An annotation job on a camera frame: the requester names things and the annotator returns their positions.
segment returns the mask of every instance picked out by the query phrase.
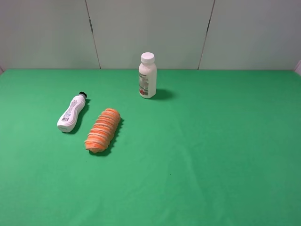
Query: black bottle cap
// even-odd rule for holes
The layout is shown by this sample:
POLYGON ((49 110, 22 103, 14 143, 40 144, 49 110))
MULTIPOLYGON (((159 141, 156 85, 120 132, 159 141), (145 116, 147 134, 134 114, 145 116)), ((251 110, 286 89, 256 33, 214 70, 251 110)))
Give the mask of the black bottle cap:
POLYGON ((87 98, 86 93, 84 93, 84 92, 79 92, 79 94, 82 94, 82 95, 84 95, 84 96, 87 98))

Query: panel seam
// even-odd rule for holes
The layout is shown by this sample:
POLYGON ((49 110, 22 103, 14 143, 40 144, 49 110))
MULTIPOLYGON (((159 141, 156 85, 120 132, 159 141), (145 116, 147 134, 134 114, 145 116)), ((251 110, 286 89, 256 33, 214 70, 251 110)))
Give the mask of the panel seam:
POLYGON ((93 29, 92 21, 91 21, 91 18, 90 18, 90 13, 89 13, 89 8, 88 8, 87 0, 85 0, 85 4, 86 4, 87 12, 88 12, 89 23, 90 23, 90 26, 91 26, 91 33, 92 33, 92 37, 93 37, 93 43, 94 43, 94 47, 95 47, 96 57, 97 57, 99 69, 101 69, 100 62, 99 62, 99 57, 98 57, 98 52, 97 52, 97 47, 96 47, 96 43, 95 43, 94 32, 93 32, 94 29, 93 29))
POLYGON ((212 17, 212 14, 213 14, 214 6, 215 6, 215 0, 213 1, 213 5, 212 5, 212 9, 211 9, 211 14, 210 14, 210 18, 209 18, 209 22, 208 22, 208 26, 207 26, 207 30, 206 30, 205 40, 204 40, 203 48, 202 48, 202 52, 201 52, 201 58, 200 58, 199 63, 198 63, 198 70, 199 70, 199 67, 201 65, 201 61, 202 61, 202 58, 203 58, 205 43, 206 43, 208 31, 209 31, 209 26, 210 26, 211 17, 212 17))

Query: plastic bottle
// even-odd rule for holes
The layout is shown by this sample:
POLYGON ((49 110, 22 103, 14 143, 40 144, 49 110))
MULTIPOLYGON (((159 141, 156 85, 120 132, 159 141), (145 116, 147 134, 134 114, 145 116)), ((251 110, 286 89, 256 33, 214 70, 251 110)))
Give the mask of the plastic bottle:
POLYGON ((143 53, 139 66, 139 92, 143 98, 151 98, 156 94, 157 67, 153 53, 143 53))
POLYGON ((87 95, 84 92, 80 92, 79 95, 75 96, 68 109, 60 117, 57 122, 57 127, 65 133, 69 133, 73 130, 76 125, 76 121, 80 111, 84 108, 86 103, 87 95))

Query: table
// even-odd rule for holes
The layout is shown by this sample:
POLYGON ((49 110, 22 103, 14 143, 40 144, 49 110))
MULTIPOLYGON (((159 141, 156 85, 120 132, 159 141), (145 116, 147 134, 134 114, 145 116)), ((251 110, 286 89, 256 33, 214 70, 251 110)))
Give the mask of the table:
POLYGON ((294 72, 159 70, 143 99, 137 70, 7 70, 0 103, 1 226, 301 225, 294 72), (84 141, 108 107, 123 122, 93 155, 84 141))

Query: lying bottle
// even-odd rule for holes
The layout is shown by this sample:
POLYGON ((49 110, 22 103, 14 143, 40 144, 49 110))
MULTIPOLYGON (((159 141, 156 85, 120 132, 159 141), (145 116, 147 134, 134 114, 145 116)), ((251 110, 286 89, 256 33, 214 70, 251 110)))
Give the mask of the lying bottle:
POLYGON ((72 99, 70 106, 57 122, 57 127, 62 132, 69 133, 74 129, 79 113, 85 106, 86 98, 86 93, 80 92, 72 99))

